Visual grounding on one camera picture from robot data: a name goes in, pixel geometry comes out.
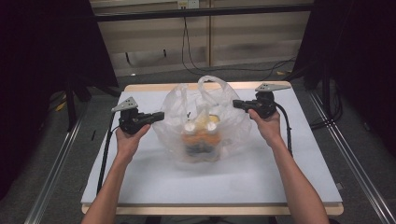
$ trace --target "table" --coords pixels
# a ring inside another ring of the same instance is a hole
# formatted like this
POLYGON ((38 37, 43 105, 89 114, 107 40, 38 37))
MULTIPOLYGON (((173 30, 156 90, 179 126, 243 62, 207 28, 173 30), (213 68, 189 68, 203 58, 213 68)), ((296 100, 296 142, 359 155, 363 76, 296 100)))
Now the table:
MULTIPOLYGON (((289 82, 271 82, 289 85, 289 82)), ((229 83, 242 100, 254 99, 254 89, 262 82, 229 83)), ((139 110, 153 113, 160 110, 166 93, 176 84, 131 85, 125 88, 120 102, 133 96, 139 110)), ((197 84, 189 85, 191 90, 197 84)), ((217 87, 206 83, 207 89, 217 87)), ((275 91, 276 101, 288 112, 294 159, 324 202, 328 215, 341 215, 342 199, 332 180, 318 144, 305 119, 292 88, 275 91)), ((113 127, 118 125, 116 114, 113 127)), ((285 122, 281 130, 286 139, 285 122)), ((249 144, 244 153, 217 162, 188 164, 172 161, 159 146, 151 129, 142 138, 134 161, 127 169, 121 187, 119 215, 143 216, 281 216, 289 215, 283 186, 271 149, 252 125, 249 144)), ((111 140, 106 173, 115 157, 115 138, 111 140)), ((81 199, 86 213, 96 192, 104 144, 92 167, 81 199)))

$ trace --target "plastic bag handle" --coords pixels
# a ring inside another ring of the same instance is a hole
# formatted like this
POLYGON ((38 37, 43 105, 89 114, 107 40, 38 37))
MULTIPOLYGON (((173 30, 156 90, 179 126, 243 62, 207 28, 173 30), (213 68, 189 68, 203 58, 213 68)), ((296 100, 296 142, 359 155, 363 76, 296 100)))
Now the plastic bag handle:
POLYGON ((213 105, 217 104, 216 100, 209 94, 209 92, 206 91, 204 88, 204 82, 206 81, 214 81, 216 83, 219 83, 222 90, 225 91, 225 89, 229 86, 227 82, 224 80, 221 80, 218 77, 212 77, 212 76, 204 76, 201 77, 198 80, 198 90, 201 92, 202 96, 204 99, 206 99, 208 102, 212 103, 213 105))

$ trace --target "electrical outlet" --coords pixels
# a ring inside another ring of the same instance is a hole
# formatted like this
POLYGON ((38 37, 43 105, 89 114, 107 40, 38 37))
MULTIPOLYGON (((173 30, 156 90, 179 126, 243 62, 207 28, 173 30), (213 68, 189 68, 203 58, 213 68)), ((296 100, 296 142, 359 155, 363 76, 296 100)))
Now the electrical outlet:
POLYGON ((189 0, 188 8, 199 8, 199 0, 189 0))
POLYGON ((178 9, 187 9, 187 8, 189 8, 189 1, 188 0, 177 1, 177 8, 178 9))

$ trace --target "translucent white plastic bag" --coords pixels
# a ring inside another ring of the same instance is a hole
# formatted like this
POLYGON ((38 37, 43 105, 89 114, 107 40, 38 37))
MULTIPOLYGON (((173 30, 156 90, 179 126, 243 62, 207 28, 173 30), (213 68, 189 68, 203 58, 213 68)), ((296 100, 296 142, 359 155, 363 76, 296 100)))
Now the translucent white plastic bag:
POLYGON ((178 161, 217 161, 237 151, 250 133, 248 114, 234 108, 233 100, 239 100, 235 90, 217 77, 201 77, 198 91, 179 84, 166 95, 165 118, 153 129, 178 161), (206 90, 209 80, 220 88, 206 90))

